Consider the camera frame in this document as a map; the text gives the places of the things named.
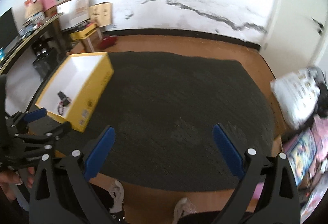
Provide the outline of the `person's left hand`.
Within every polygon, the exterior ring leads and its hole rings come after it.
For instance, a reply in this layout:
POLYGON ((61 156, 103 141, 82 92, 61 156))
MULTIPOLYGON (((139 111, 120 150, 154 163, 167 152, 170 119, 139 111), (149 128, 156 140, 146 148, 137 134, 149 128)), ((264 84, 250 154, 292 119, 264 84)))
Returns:
MULTIPOLYGON (((27 179, 27 187, 32 188, 34 183, 34 167, 29 167, 27 169, 28 179, 27 179)), ((1 189, 3 190, 5 196, 9 200, 9 202, 13 202, 16 199, 16 195, 10 188, 10 184, 19 184, 22 183, 21 178, 13 171, 2 171, 0 173, 0 181, 1 181, 1 189)))

